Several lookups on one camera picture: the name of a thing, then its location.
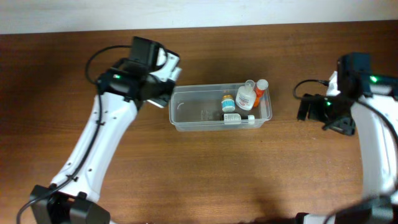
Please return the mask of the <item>orange pill bottle white cap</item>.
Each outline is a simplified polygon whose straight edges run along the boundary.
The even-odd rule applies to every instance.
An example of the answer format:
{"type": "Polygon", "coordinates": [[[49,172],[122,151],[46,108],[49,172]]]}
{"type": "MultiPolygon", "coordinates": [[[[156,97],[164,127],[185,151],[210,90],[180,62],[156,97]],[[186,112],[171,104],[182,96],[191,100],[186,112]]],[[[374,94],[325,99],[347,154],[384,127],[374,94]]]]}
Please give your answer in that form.
{"type": "Polygon", "coordinates": [[[257,107],[259,105],[259,101],[264,95],[264,92],[268,89],[269,83],[265,79],[260,79],[256,82],[256,86],[254,88],[254,92],[256,93],[256,99],[254,101],[253,107],[257,107]]]}

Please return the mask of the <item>white translucent squeeze bottle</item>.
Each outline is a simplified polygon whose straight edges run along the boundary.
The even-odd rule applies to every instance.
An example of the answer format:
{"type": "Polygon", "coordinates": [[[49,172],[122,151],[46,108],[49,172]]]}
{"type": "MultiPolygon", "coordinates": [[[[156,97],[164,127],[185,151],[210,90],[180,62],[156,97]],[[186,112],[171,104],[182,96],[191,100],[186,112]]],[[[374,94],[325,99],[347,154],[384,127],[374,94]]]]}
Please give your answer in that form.
{"type": "Polygon", "coordinates": [[[255,82],[247,80],[245,84],[238,88],[235,103],[242,110],[249,111],[254,106],[256,93],[254,91],[255,82]]]}

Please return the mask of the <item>small jar with gold lid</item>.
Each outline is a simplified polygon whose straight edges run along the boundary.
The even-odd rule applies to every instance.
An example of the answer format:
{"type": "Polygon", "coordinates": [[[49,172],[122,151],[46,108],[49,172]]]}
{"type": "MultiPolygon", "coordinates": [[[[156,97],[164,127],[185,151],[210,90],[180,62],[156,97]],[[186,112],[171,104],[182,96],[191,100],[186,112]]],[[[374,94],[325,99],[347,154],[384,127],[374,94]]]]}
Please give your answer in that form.
{"type": "Polygon", "coordinates": [[[233,95],[224,95],[222,97],[221,109],[224,113],[232,113],[235,111],[235,102],[233,95]]]}

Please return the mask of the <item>dark brown small bottle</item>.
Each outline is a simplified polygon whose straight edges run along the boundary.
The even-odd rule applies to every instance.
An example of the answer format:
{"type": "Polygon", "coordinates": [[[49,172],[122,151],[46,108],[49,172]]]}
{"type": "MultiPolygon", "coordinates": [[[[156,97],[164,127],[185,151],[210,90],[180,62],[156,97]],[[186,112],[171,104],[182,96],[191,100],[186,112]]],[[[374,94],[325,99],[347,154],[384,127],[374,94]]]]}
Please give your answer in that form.
{"type": "Polygon", "coordinates": [[[239,113],[223,113],[221,120],[227,125],[254,124],[254,115],[241,115],[239,113]]]}

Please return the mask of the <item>white Panadol medicine box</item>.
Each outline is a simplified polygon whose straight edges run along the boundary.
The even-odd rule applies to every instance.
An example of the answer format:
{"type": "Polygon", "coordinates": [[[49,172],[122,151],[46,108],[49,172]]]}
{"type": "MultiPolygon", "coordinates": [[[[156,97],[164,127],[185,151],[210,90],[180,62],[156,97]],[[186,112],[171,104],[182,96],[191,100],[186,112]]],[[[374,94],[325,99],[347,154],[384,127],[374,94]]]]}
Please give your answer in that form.
{"type": "Polygon", "coordinates": [[[179,78],[182,69],[177,67],[174,71],[170,73],[170,76],[166,81],[156,81],[150,90],[150,98],[147,100],[149,103],[158,106],[159,108],[164,108],[169,103],[176,82],[179,78]]]}

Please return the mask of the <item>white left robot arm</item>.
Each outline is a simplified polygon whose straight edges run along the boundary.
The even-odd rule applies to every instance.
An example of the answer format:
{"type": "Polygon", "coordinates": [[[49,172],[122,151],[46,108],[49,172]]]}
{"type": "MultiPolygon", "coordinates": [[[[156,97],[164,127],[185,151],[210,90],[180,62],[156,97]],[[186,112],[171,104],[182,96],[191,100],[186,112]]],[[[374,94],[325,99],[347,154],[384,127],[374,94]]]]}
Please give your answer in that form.
{"type": "Polygon", "coordinates": [[[145,103],[167,106],[182,71],[179,54],[159,42],[133,37],[127,49],[128,57],[90,80],[96,96],[73,152],[48,187],[33,188],[17,223],[27,208],[37,223],[112,222],[98,200],[118,144],[145,103]]]}

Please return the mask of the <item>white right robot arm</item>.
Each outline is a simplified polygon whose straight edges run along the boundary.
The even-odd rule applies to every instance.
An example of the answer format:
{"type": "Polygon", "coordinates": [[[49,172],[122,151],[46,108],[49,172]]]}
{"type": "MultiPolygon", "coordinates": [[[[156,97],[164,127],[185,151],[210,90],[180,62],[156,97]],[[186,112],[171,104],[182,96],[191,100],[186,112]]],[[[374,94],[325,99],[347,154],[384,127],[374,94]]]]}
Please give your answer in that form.
{"type": "Polygon", "coordinates": [[[323,130],[359,136],[363,166],[360,202],[327,215],[299,213],[296,223],[397,223],[397,78],[372,72],[367,53],[340,57],[324,95],[295,95],[297,118],[323,130]]]}

